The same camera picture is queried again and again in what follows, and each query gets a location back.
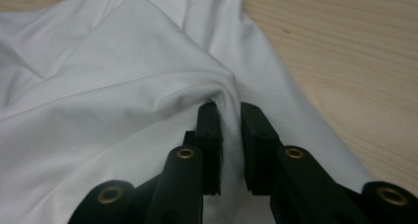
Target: table surface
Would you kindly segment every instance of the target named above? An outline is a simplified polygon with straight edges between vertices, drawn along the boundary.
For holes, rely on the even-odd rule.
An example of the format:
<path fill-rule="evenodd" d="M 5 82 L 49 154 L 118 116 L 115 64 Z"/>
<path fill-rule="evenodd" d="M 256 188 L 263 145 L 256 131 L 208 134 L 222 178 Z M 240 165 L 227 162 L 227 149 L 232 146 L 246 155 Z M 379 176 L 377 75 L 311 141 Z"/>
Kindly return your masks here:
<path fill-rule="evenodd" d="M 0 0 L 0 11 L 59 1 Z M 244 0 L 243 9 L 373 176 L 418 196 L 418 0 Z"/>

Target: wooden table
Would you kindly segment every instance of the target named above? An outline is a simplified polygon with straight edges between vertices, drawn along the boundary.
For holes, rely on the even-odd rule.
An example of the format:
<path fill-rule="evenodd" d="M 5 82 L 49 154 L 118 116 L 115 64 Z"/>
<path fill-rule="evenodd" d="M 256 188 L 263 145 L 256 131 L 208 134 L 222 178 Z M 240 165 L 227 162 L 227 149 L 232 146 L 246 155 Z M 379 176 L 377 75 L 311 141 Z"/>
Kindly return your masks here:
<path fill-rule="evenodd" d="M 59 1 L 0 0 L 0 11 Z M 375 178 L 418 195 L 418 0 L 244 0 L 243 8 Z"/>

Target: brass grommet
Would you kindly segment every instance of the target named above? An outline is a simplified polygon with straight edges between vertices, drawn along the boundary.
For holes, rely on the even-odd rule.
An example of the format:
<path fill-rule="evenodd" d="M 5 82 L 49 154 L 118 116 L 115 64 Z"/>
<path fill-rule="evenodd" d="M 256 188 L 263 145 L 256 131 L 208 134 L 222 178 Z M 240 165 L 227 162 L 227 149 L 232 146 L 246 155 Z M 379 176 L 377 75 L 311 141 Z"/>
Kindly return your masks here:
<path fill-rule="evenodd" d="M 305 154 L 296 148 L 288 148 L 285 150 L 286 155 L 288 155 L 291 158 L 296 158 L 296 159 L 300 159 L 303 158 L 305 156 Z"/>
<path fill-rule="evenodd" d="M 408 198 L 391 187 L 378 187 L 377 193 L 384 201 L 393 205 L 405 206 L 408 204 Z"/>
<path fill-rule="evenodd" d="M 98 195 L 98 202 L 101 204 L 110 204 L 118 201 L 124 194 L 122 187 L 107 187 Z"/>
<path fill-rule="evenodd" d="M 177 151 L 177 156 L 182 159 L 191 158 L 194 156 L 194 151 L 188 148 L 183 148 Z"/>

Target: black plastic part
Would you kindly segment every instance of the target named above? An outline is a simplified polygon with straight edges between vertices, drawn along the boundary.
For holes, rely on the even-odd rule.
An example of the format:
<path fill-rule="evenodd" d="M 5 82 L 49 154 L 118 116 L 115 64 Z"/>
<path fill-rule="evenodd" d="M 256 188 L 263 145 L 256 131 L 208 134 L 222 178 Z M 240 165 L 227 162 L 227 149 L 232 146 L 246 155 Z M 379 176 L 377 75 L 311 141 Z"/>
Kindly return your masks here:
<path fill-rule="evenodd" d="M 123 223 L 133 190 L 128 182 L 109 181 L 98 185 L 83 199 L 68 223 Z"/>
<path fill-rule="evenodd" d="M 202 152 L 194 146 L 180 146 L 170 152 L 144 223 L 202 222 L 202 160 Z"/>
<path fill-rule="evenodd" d="M 280 147 L 277 158 L 281 187 L 275 193 L 289 195 L 297 223 L 371 223 L 307 150 Z"/>
<path fill-rule="evenodd" d="M 283 144 L 259 107 L 241 103 L 241 112 L 246 187 L 253 195 L 270 195 L 276 151 Z"/>
<path fill-rule="evenodd" d="M 159 179 L 160 175 L 150 179 L 132 191 L 130 208 L 124 223 L 144 223 Z"/>
<path fill-rule="evenodd" d="M 183 146 L 195 146 L 196 144 L 196 132 L 195 131 L 185 131 Z"/>
<path fill-rule="evenodd" d="M 203 153 L 205 195 L 221 194 L 222 141 L 218 108 L 213 102 L 204 104 L 198 112 L 194 146 Z"/>
<path fill-rule="evenodd" d="M 361 197 L 374 223 L 418 223 L 418 199 L 402 187 L 385 182 L 367 183 Z"/>
<path fill-rule="evenodd" d="M 270 196 L 270 209 L 276 224 L 301 223 L 298 212 L 280 182 L 275 183 L 275 189 Z"/>

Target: white cloth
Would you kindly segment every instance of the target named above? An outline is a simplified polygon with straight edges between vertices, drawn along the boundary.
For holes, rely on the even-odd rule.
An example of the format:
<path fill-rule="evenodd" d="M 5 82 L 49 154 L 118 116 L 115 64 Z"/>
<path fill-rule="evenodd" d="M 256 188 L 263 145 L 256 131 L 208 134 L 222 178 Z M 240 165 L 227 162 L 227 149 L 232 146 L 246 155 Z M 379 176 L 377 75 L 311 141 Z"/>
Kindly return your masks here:
<path fill-rule="evenodd" d="M 0 223 L 66 223 L 108 180 L 139 186 L 212 100 L 222 195 L 204 223 L 273 223 L 244 185 L 240 102 L 335 180 L 371 177 L 295 86 L 242 0 L 68 0 L 0 14 Z"/>

